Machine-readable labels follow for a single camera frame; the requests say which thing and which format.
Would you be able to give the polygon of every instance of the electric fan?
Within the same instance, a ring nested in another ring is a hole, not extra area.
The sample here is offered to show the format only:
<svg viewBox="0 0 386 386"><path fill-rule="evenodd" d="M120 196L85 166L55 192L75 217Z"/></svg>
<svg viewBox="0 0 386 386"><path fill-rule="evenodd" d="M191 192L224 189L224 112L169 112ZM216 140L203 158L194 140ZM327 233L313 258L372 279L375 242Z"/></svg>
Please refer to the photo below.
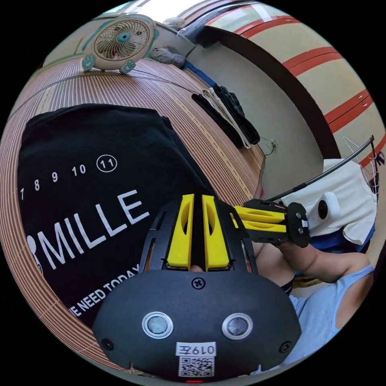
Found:
<svg viewBox="0 0 386 386"><path fill-rule="evenodd" d="M170 17L169 19L166 19L163 24L167 25L168 27L178 29L185 24L185 20L181 17Z"/></svg>
<svg viewBox="0 0 386 386"><path fill-rule="evenodd" d="M83 45L84 71L119 70L127 74L145 57L158 37L155 22L147 16L130 14L103 23Z"/></svg>

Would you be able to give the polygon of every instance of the power outlet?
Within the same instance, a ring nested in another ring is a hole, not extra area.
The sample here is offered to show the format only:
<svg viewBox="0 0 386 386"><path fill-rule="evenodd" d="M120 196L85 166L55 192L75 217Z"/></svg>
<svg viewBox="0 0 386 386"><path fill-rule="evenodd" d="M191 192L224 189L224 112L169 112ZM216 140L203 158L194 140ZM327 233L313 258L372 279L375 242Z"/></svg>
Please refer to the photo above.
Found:
<svg viewBox="0 0 386 386"><path fill-rule="evenodd" d="M267 147L269 149L270 152L273 152L273 149L279 147L277 142L275 140L271 140L271 142L268 142L267 143Z"/></svg>

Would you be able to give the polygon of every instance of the bamboo mat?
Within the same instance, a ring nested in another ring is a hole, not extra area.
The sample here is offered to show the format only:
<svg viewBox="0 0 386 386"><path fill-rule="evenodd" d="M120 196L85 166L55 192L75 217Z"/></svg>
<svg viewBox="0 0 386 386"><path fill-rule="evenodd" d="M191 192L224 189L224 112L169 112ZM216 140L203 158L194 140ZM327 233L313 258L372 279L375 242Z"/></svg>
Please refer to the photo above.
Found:
<svg viewBox="0 0 386 386"><path fill-rule="evenodd" d="M239 151L191 99L203 85L172 65L142 60L129 76L81 71L81 58L48 68L30 79L8 119L0 143L0 240L18 286L36 315L70 349L103 365L109 362L90 329L60 302L30 254L17 201L18 150L26 122L33 116L82 103L107 103L155 109L173 128L211 182L220 199L242 204L256 192L264 155L258 146Z"/></svg>

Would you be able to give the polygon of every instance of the hand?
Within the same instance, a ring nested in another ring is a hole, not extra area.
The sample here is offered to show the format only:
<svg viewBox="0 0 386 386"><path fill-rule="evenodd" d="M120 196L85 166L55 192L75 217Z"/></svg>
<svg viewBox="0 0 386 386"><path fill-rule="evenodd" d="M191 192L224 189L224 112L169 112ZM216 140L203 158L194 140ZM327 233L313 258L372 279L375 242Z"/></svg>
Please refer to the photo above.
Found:
<svg viewBox="0 0 386 386"><path fill-rule="evenodd" d="M190 267L191 272L203 272L203 270L198 265L192 265Z"/></svg>

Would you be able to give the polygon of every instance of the white label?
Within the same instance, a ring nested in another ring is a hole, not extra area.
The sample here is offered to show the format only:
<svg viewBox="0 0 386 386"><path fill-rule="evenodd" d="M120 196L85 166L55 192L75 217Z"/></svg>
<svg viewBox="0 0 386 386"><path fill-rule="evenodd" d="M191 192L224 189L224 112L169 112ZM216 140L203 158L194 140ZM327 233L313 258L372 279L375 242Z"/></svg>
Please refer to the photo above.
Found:
<svg viewBox="0 0 386 386"><path fill-rule="evenodd" d="M215 357L216 342L182 343L176 344L177 357Z"/></svg>

